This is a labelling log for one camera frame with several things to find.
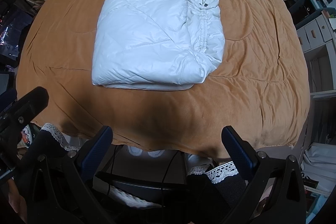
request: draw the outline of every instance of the lace trim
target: lace trim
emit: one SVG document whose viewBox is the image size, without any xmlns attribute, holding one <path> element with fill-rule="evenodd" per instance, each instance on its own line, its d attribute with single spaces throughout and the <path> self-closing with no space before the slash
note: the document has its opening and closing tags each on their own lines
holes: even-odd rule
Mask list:
<svg viewBox="0 0 336 224">
<path fill-rule="evenodd" d="M 114 186 L 111 186 L 109 197 L 132 208 L 161 208 L 161 205 L 159 204 L 140 199 Z"/>
<path fill-rule="evenodd" d="M 189 172 L 188 175 L 201 175 L 204 174 L 205 171 L 209 168 L 210 164 L 203 164 L 201 166 L 195 166 L 192 167 Z"/>
<path fill-rule="evenodd" d="M 76 147 L 73 145 L 69 145 L 63 134 L 57 129 L 56 126 L 54 126 L 51 123 L 45 123 L 44 126 L 42 126 L 41 130 L 46 130 L 50 132 L 50 134 L 53 136 L 53 138 L 58 141 L 59 145 L 63 147 L 66 151 L 75 150 L 78 151 L 80 147 Z"/>
<path fill-rule="evenodd" d="M 229 161 L 225 164 L 219 165 L 216 168 L 206 172 L 206 175 L 212 183 L 221 182 L 226 177 L 234 176 L 236 174 L 238 174 L 238 170 L 236 169 L 233 161 Z"/>
</svg>

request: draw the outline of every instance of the white drawer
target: white drawer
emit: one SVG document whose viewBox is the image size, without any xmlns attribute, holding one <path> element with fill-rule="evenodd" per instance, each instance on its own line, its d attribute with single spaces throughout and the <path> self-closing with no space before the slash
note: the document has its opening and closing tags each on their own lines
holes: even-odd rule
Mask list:
<svg viewBox="0 0 336 224">
<path fill-rule="evenodd" d="M 324 42 L 331 40 L 332 36 L 323 15 L 317 17 L 316 21 L 320 27 Z"/>
<path fill-rule="evenodd" d="M 307 25 L 305 25 L 304 29 L 306 30 L 311 48 L 315 48 L 321 44 L 324 44 L 324 40 L 316 20 L 309 22 Z"/>
<path fill-rule="evenodd" d="M 296 32 L 297 32 L 297 36 L 300 40 L 302 51 L 305 52 L 305 51 L 310 50 L 311 47 L 310 47 L 310 44 L 308 42 L 308 38 L 307 38 L 305 28 L 302 27 L 302 28 L 298 29 Z"/>
</svg>

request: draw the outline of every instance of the storage cabinet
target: storage cabinet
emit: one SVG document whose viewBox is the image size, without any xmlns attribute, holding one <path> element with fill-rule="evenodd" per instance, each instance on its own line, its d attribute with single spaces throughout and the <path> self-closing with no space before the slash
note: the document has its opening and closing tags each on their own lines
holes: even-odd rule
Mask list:
<svg viewBox="0 0 336 224">
<path fill-rule="evenodd" d="M 297 30 L 313 98 L 336 96 L 336 36 L 321 14 Z"/>
<path fill-rule="evenodd" d="M 296 32 L 297 32 L 297 36 L 299 37 L 302 50 L 305 52 L 311 49 L 305 28 L 302 27 L 298 29 Z"/>
<path fill-rule="evenodd" d="M 325 20 L 324 16 L 320 15 L 316 19 L 316 21 L 317 21 L 317 24 L 320 28 L 321 33 L 322 33 L 322 37 L 323 37 L 324 42 L 328 42 L 329 40 L 331 40 L 332 36 L 331 36 L 330 30 L 327 26 L 327 23 L 326 23 L 326 20 Z"/>
<path fill-rule="evenodd" d="M 304 26 L 311 48 L 316 48 L 324 43 L 319 25 L 316 20 L 309 22 Z"/>
</svg>

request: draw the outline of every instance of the bed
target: bed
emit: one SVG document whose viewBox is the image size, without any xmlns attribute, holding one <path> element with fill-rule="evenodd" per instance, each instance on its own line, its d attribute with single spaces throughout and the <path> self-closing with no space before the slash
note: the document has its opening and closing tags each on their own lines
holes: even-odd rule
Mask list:
<svg viewBox="0 0 336 224">
<path fill-rule="evenodd" d="M 161 92 L 94 86 L 92 54 L 104 0 L 46 0 L 18 68 L 22 97 L 36 86 L 48 107 L 33 122 L 92 137 L 102 125 L 114 144 L 227 157 L 231 125 L 254 148 L 294 145 L 308 114 L 308 73 L 283 0 L 220 0 L 226 39 L 222 64 L 189 90 Z"/>
</svg>

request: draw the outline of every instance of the white lace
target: white lace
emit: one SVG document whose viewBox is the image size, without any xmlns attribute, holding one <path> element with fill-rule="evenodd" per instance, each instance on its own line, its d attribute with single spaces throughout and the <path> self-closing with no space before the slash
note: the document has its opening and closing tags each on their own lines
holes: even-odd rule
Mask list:
<svg viewBox="0 0 336 224">
<path fill-rule="evenodd" d="M 228 176 L 234 176 L 238 174 L 238 170 L 233 161 L 229 161 L 225 164 L 219 165 L 216 168 L 205 173 L 212 183 L 221 182 Z"/>
<path fill-rule="evenodd" d="M 108 183 L 97 177 L 93 177 L 93 188 L 96 191 L 106 195 Z M 161 208 L 161 205 L 159 204 L 148 202 L 129 193 L 125 193 L 124 191 L 112 185 L 110 186 L 109 197 L 113 198 L 121 204 L 126 204 L 127 206 L 133 208 Z"/>
<path fill-rule="evenodd" d="M 233 161 L 229 161 L 225 164 L 219 165 L 216 168 L 206 172 L 209 166 L 210 164 L 195 166 L 189 170 L 188 175 L 206 174 L 212 183 L 218 183 L 228 176 L 234 176 L 238 174 L 238 170 L 236 169 Z"/>
<path fill-rule="evenodd" d="M 69 145 L 63 134 L 57 129 L 56 126 L 52 125 L 51 123 L 45 123 L 41 130 L 49 131 L 53 138 L 58 141 L 60 146 L 63 147 L 66 151 L 78 151 L 80 149 L 80 147 Z"/>
<path fill-rule="evenodd" d="M 204 174 L 205 171 L 209 168 L 210 164 L 203 164 L 201 166 L 195 166 L 192 167 L 189 172 L 188 175 L 201 175 Z"/>
</svg>

